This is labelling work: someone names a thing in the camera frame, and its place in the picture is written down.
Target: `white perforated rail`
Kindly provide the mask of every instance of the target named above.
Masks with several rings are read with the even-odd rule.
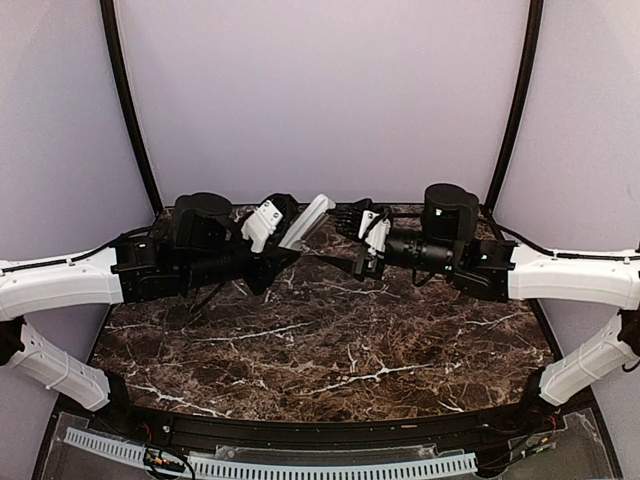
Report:
[[[113,440],[93,433],[68,428],[64,442],[109,458],[115,462],[144,468],[142,445]],[[230,480],[422,480],[474,473],[473,453],[414,462],[345,467],[301,467],[225,462],[197,456],[189,457],[199,479]]]

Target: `brown marble surface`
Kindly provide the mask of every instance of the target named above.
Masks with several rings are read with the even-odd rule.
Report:
[[[330,225],[307,249],[355,251]],[[93,364],[121,374],[138,405],[310,422],[513,403],[527,375],[552,361],[525,303],[474,300],[438,277],[416,288],[397,268],[360,283],[306,255],[262,296],[236,281],[195,315],[192,303],[115,308]]]

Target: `white panel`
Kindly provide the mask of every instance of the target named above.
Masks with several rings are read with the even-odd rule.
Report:
[[[134,97],[165,203],[483,196],[528,1],[119,1]]]
[[[100,5],[0,1],[0,258],[96,247],[152,219],[111,74]],[[88,305],[29,316],[86,359],[104,318]],[[0,478],[31,478],[56,399],[0,369]]]
[[[640,240],[640,3],[545,3],[538,55],[501,223],[547,247],[636,248]],[[611,307],[543,303],[565,352]],[[625,478],[640,472],[640,376],[595,386]]]

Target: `gray floor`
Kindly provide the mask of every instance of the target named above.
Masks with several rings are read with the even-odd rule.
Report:
[[[567,428],[559,431],[554,437],[553,442],[555,445],[553,448],[512,465],[501,476],[495,478],[503,480],[614,478],[602,438],[597,430],[591,411],[585,410],[567,415],[565,416],[565,422]],[[87,421],[85,419],[71,415],[62,415],[60,417],[56,432],[52,437],[49,455],[41,477],[42,480],[143,480],[150,478],[142,469],[122,465],[63,443],[62,440],[69,426],[84,428],[86,424]],[[517,443],[518,439],[512,440],[512,445]],[[229,450],[234,449],[229,447],[226,449],[227,453]],[[400,455],[405,457],[403,460],[407,460],[407,456],[418,455],[418,452],[422,452],[422,458],[425,458],[424,448],[421,450],[405,449],[404,452],[400,452]],[[251,453],[251,451],[243,449],[238,451],[235,459],[236,461],[247,461],[247,456],[250,456]],[[390,452],[389,455],[389,459],[385,461],[393,461],[391,458],[394,456],[399,459],[397,451]],[[286,455],[277,455],[277,457],[279,458],[277,463],[286,463]],[[380,461],[380,457],[377,457],[376,463],[380,463]],[[478,477],[475,475],[463,475],[448,478],[472,480]]]

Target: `robotic arm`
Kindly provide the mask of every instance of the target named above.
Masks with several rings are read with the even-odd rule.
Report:
[[[303,241],[329,216],[361,244],[349,261],[321,257],[355,278],[381,278],[386,265],[413,271],[414,283],[444,275],[462,293],[489,301],[563,298],[619,307],[620,313],[566,358],[536,372],[523,402],[555,410],[613,369],[640,358],[640,255],[557,251],[520,237],[475,236],[478,198],[446,184],[425,191],[421,230],[397,228],[371,200],[335,208],[318,196],[300,215],[290,195],[275,194],[238,222],[213,194],[180,197],[170,218],[91,252],[30,262],[0,262],[0,365],[7,365],[97,411],[126,402],[122,379],[91,368],[42,338],[29,312],[84,303],[139,303],[244,279],[261,294],[300,256]],[[418,272],[426,272],[418,281]]]

